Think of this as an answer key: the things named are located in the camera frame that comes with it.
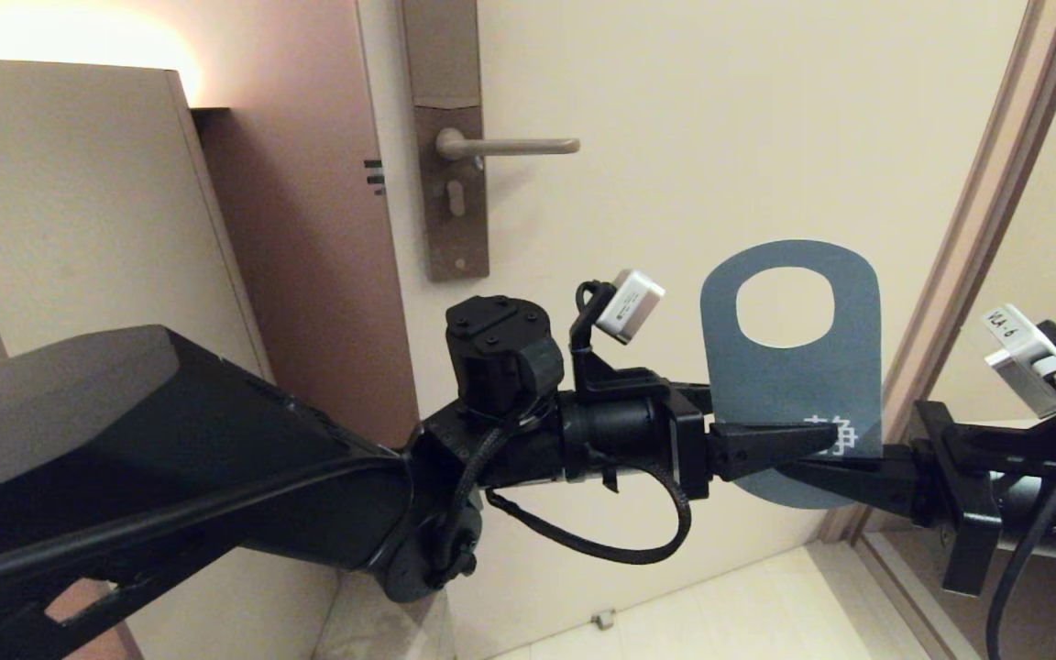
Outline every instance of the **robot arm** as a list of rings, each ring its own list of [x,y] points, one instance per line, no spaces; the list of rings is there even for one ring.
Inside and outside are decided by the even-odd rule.
[[[0,657],[65,656],[240,545],[367,571],[391,599],[414,601],[474,571],[476,490],[558,543],[634,564],[678,549],[691,501],[708,496],[713,477],[762,469],[946,526],[956,532],[946,586],[964,593],[979,593],[995,547],[1031,538],[1039,511],[1053,533],[1032,549],[1056,555],[1056,498],[1039,494],[1043,479],[1056,484],[1056,416],[1014,432],[960,426],[921,402],[909,446],[842,461],[814,456],[837,438],[834,426],[705,427],[706,385],[617,371],[592,351],[593,326],[620,341],[636,331],[622,314],[627,288],[579,288],[572,392],[558,390],[562,354],[539,305],[495,296],[449,309],[458,398],[401,452],[164,327],[0,363]],[[1056,383],[1056,371],[1044,380]],[[670,543],[606,547],[497,492],[589,476],[616,491],[623,471],[649,473],[671,493],[679,531]],[[116,587],[67,622],[46,618],[86,577]]]

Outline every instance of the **door handle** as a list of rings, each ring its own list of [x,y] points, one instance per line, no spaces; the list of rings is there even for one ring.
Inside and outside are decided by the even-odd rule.
[[[458,129],[444,129],[434,139],[439,155],[449,162],[473,156],[535,156],[576,154],[581,139],[469,139]]]

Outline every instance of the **white tile floor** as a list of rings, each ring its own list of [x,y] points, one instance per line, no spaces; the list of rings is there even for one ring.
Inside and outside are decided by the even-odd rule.
[[[744,657],[927,660],[862,560],[844,544],[796,548],[496,660]]]

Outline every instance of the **cable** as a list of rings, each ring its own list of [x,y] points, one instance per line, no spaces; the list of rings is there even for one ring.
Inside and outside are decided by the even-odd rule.
[[[470,456],[466,467],[461,470],[461,476],[458,476],[458,484],[455,485],[454,494],[451,497],[451,505],[446,511],[439,544],[434,555],[435,568],[439,569],[439,571],[445,571],[451,565],[451,545],[454,542],[455,534],[458,533],[458,525],[463,521],[467,497],[470,497],[470,492],[475,488],[478,475],[483,472],[483,468],[487,467],[487,463],[491,459],[491,456],[498,454],[498,451],[504,448],[504,445],[510,437],[511,434],[507,434],[504,431],[503,423],[488,431],[487,434],[483,435],[483,438],[478,441],[478,448]]]
[[[1010,564],[1001,573],[1001,581],[997,584],[997,592],[993,595],[993,604],[988,608],[988,625],[984,628],[984,640],[988,647],[989,660],[1001,660],[1001,619],[1004,617],[1004,607],[1008,605],[1013,588],[1018,584],[1018,578],[1025,567],[1025,563],[1038,547],[1038,543],[1049,524],[1053,521],[1053,513],[1056,512],[1056,477],[1053,485],[1042,482],[1042,488],[1038,493],[1038,502],[1034,505],[1034,514],[1030,529],[1021,538],[1018,547],[1014,548]]]
[[[0,588],[14,581],[24,580],[31,573],[51,571],[94,554],[147,542],[332,477],[348,475],[361,469],[399,468],[401,465],[402,460],[395,455],[326,460],[295,469],[284,475],[270,476],[250,485],[189,498],[151,512],[129,515],[120,521],[71,531],[17,550],[1,552]]]
[[[646,548],[646,550],[629,550],[628,548],[603,545],[576,535],[572,531],[562,530],[557,525],[552,525],[552,523],[548,523],[544,518],[536,517],[536,515],[520,509],[518,505],[496,493],[495,489],[488,489],[487,502],[491,506],[496,507],[496,509],[504,511],[504,513],[511,515],[516,521],[524,523],[528,526],[528,529],[544,535],[545,539],[551,539],[553,542],[570,548],[570,550],[583,552],[583,554],[596,557],[599,560],[610,560],[617,561],[619,564],[637,565],[656,564],[658,561],[666,560],[667,557],[675,554],[675,551],[686,540],[687,531],[692,530],[692,503],[687,501],[686,493],[683,493],[683,489],[679,488],[675,477],[671,475],[671,472],[665,471],[665,469],[659,468],[653,463],[623,461],[619,465],[624,468],[640,469],[642,472],[648,473],[648,475],[654,476],[666,489],[667,493],[671,493],[671,501],[675,503],[675,511],[678,513],[678,531],[675,531],[675,538],[670,543],[659,547]]]
[[[576,303],[578,303],[579,313],[584,312],[584,309],[586,309],[586,305],[589,304],[589,301],[586,300],[586,294],[595,293],[600,285],[601,282],[597,280],[583,281],[581,284],[578,284],[578,294],[576,294]]]

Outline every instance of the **metal plate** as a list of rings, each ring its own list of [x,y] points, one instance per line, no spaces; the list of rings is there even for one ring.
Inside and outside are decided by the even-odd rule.
[[[418,163],[422,178],[422,205],[427,209],[429,275],[433,281],[487,277],[487,177],[473,158],[449,162],[437,153],[434,139],[440,130],[483,134],[483,109],[415,108]],[[456,216],[448,201],[449,181],[458,181],[466,212]]]

